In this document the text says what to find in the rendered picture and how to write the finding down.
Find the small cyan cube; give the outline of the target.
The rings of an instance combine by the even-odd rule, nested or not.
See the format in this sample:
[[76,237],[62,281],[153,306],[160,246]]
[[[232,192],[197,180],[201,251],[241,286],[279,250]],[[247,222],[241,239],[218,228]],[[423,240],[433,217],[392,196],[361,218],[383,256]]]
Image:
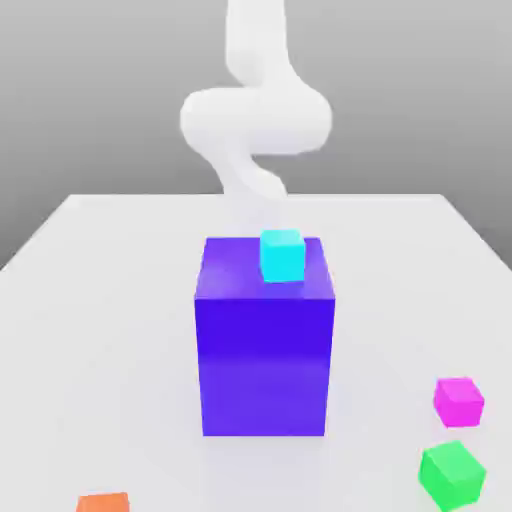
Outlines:
[[264,230],[260,235],[260,270],[264,281],[303,281],[305,249],[305,241],[296,229]]

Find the small magenta cube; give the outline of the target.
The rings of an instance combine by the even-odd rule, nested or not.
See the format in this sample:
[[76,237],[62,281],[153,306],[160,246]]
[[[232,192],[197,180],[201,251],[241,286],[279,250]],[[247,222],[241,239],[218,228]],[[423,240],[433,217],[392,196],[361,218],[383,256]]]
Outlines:
[[480,425],[485,399],[470,377],[440,378],[433,405],[445,427],[476,427]]

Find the small orange cube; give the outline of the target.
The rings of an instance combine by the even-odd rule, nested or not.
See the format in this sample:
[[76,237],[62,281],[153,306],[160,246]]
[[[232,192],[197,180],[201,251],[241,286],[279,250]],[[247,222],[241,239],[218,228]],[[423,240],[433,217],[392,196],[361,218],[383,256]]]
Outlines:
[[130,512],[128,494],[119,492],[80,496],[75,512]]

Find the small green cube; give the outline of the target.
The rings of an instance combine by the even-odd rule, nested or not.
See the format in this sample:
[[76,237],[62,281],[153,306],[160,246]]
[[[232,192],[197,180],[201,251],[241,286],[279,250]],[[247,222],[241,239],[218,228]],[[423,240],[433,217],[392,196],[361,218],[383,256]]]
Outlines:
[[454,440],[425,449],[418,479],[441,512],[476,503],[487,470],[462,444]]

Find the large purple box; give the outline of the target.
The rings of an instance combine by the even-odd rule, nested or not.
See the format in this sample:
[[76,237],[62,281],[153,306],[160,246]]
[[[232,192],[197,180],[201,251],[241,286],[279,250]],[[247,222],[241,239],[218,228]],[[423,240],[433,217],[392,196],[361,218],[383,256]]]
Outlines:
[[207,238],[194,296],[206,436],[325,432],[335,293],[317,238],[305,278],[267,283],[256,238]]

